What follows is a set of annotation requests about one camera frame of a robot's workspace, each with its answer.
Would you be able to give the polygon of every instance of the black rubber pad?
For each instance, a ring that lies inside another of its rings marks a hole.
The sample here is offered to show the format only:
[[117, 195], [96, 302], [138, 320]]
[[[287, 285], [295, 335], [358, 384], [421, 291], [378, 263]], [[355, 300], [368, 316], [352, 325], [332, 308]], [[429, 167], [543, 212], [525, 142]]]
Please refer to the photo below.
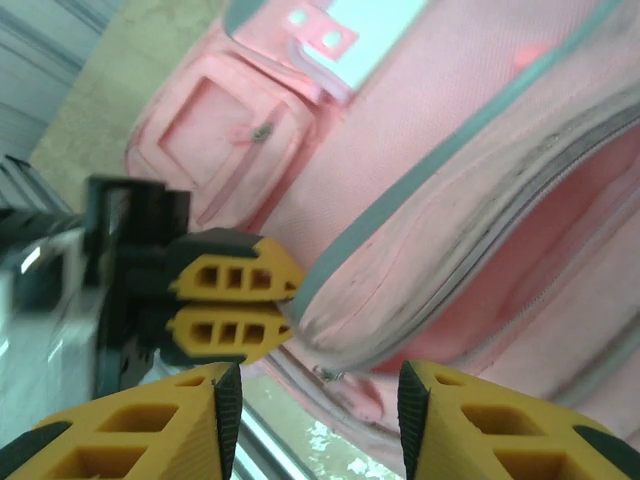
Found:
[[71, 426], [57, 422], [23, 433], [0, 450], [0, 480], [5, 480]]
[[640, 453], [623, 440], [586, 425], [573, 429], [630, 480], [640, 480]]
[[416, 477], [428, 408], [429, 391], [411, 364], [404, 362], [398, 386], [398, 419], [407, 480]]
[[229, 480], [233, 471], [242, 416], [242, 378], [240, 365], [237, 363], [232, 364], [215, 384], [215, 401], [222, 478]]

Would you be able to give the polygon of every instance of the backpack pocket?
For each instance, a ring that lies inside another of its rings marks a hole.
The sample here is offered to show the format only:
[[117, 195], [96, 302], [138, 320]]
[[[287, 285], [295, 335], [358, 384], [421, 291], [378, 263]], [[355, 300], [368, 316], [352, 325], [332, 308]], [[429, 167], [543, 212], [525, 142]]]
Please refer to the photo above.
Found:
[[249, 222], [314, 125], [296, 95], [224, 53], [198, 57], [161, 100], [128, 157], [193, 192], [195, 229]]

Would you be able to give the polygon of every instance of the black plastic part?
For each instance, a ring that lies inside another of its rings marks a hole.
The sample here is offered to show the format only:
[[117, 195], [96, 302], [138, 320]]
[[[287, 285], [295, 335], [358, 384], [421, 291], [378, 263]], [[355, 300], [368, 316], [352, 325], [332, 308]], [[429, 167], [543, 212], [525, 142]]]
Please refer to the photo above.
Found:
[[168, 273], [172, 278], [176, 278], [187, 265], [202, 255], [258, 258], [253, 247], [260, 240], [260, 235], [224, 228], [192, 233], [177, 239], [169, 246]]
[[34, 268], [17, 274], [13, 282], [13, 308], [21, 312], [50, 312], [62, 299], [64, 257], [50, 256]]
[[229, 480], [233, 472], [236, 443], [240, 432], [240, 417], [242, 416], [240, 366], [237, 363], [231, 364], [214, 386], [220, 467], [222, 478]]
[[24, 272], [21, 264], [33, 242], [81, 225], [81, 217], [67, 213], [0, 209], [0, 266], [16, 272], [13, 309], [41, 312], [58, 304], [63, 288], [62, 256], [50, 252]]
[[16, 470], [36, 456], [42, 449], [62, 435], [69, 422], [56, 422], [23, 433], [0, 449], [0, 480], [9, 478]]
[[[141, 339], [145, 306], [181, 305], [169, 292], [166, 247], [187, 233], [189, 198], [188, 192], [168, 191], [158, 182], [89, 179], [84, 281], [108, 285], [98, 332], [96, 398], [136, 386], [152, 367], [153, 338]], [[147, 327], [164, 330], [164, 325]]]
[[427, 425], [429, 394], [411, 364], [405, 361], [398, 385], [398, 420], [407, 480], [416, 478]]
[[573, 429], [630, 480], [640, 480], [640, 452], [631, 445], [586, 425], [576, 425]]
[[189, 205], [189, 192], [168, 191], [159, 182], [91, 177], [84, 217], [85, 282], [100, 283], [100, 258], [114, 244], [162, 248], [185, 235]]
[[163, 335], [160, 341], [160, 358], [167, 365], [174, 367], [189, 367], [193, 365], [207, 365], [216, 362], [243, 363], [246, 355], [216, 355], [213, 357], [189, 357], [171, 338], [171, 334]]
[[40, 238], [81, 226], [82, 217], [78, 215], [1, 208], [0, 254], [15, 253]]

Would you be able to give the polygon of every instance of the pink fabric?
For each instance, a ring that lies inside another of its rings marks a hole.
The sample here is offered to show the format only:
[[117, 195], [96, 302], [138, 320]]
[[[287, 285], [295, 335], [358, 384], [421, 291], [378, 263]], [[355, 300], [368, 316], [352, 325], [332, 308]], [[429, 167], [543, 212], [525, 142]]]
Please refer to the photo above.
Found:
[[[291, 62], [292, 37], [282, 24], [298, 2], [270, 0], [234, 38], [216, 22], [194, 46], [142, 112], [128, 171], [192, 190], [194, 229], [271, 236], [309, 268], [382, 192], [598, 3], [434, 1], [343, 106]], [[638, 8], [619, 8], [602, 35], [440, 168], [318, 292], [298, 338], [263, 362], [311, 415], [396, 471], [395, 396], [405, 358], [450, 363], [553, 399], [628, 327], [640, 280], [638, 262], [629, 261], [640, 231], [638, 128], [549, 192], [454, 302], [428, 318], [416, 312], [562, 151], [571, 139], [564, 124], [640, 81]], [[269, 128], [256, 141], [262, 127]], [[421, 324], [404, 349], [385, 351], [415, 319]], [[312, 373], [367, 355], [380, 356], [373, 373], [333, 383]], [[577, 405], [634, 445], [636, 356]]]

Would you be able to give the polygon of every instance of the front pocket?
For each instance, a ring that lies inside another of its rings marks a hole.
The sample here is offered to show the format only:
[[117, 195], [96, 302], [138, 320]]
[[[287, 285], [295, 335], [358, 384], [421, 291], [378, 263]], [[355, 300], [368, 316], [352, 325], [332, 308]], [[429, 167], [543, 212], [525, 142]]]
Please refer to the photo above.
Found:
[[314, 124], [305, 104], [230, 56], [189, 65], [142, 127], [140, 161], [193, 192], [193, 228], [246, 224]]
[[640, 126], [635, 126], [590, 155], [544, 199], [534, 202], [531, 213], [442, 315], [374, 370], [397, 372], [403, 360], [424, 358], [455, 362], [456, 368], [477, 373], [495, 360], [489, 352], [524, 328], [534, 307], [552, 298], [584, 259], [637, 210], [639, 153]]

